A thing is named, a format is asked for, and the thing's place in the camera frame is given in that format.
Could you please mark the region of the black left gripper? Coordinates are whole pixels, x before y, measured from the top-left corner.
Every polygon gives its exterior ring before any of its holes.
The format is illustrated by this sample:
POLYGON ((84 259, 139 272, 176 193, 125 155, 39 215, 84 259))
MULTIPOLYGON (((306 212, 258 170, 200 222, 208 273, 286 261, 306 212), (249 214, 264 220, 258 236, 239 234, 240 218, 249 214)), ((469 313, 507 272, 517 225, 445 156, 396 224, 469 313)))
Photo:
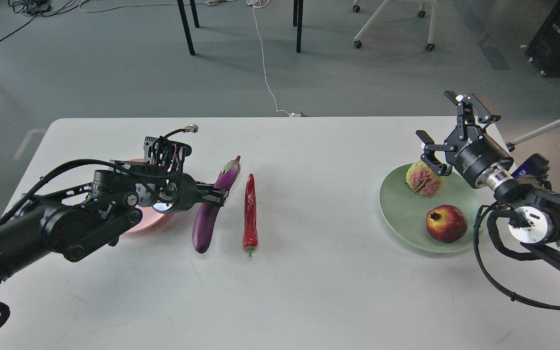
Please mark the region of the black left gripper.
POLYGON ((196 203, 209 204, 218 208, 224 206, 229 197, 229 189, 218 188, 213 184, 196 182, 189 174, 182 174, 174 182, 170 182, 168 189, 161 193, 160 199, 166 202, 154 204, 158 213, 184 212, 196 203))

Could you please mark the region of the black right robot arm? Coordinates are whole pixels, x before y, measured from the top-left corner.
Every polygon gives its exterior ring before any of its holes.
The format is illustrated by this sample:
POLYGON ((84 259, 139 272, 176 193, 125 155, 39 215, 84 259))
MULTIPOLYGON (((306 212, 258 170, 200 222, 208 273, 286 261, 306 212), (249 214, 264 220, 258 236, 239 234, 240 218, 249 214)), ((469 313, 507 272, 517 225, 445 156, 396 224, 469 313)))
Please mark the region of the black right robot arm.
POLYGON ((421 160, 439 176, 455 170, 472 188, 493 191, 495 202, 479 208, 473 225, 475 257, 488 281, 512 301, 560 311, 560 306, 520 296, 498 283, 487 272, 478 248, 478 231, 485 224, 492 244, 504 256, 542 260, 560 271, 560 193, 553 192, 547 180, 547 159, 534 154, 511 173, 513 158, 487 134, 500 113, 477 95, 449 90, 444 94, 457 106, 457 124, 443 144, 418 130, 424 144, 421 160))

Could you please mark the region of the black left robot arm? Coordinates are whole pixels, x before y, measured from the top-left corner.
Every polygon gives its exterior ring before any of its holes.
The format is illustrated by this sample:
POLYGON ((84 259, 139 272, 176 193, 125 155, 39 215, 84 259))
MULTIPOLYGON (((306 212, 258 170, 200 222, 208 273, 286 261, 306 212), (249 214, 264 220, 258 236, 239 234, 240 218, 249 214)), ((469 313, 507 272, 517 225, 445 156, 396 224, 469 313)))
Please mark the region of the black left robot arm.
MULTIPOLYGON (((200 204, 192 231, 196 252, 210 247, 219 210, 240 172, 229 161, 213 184, 184 172, 192 149, 172 141, 196 133, 189 125, 160 137, 146 137, 141 161, 77 159, 56 167, 0 218, 0 284, 51 252, 78 262, 142 222, 143 208, 167 214, 200 204)), ((0 302, 0 328, 10 317, 0 302)))

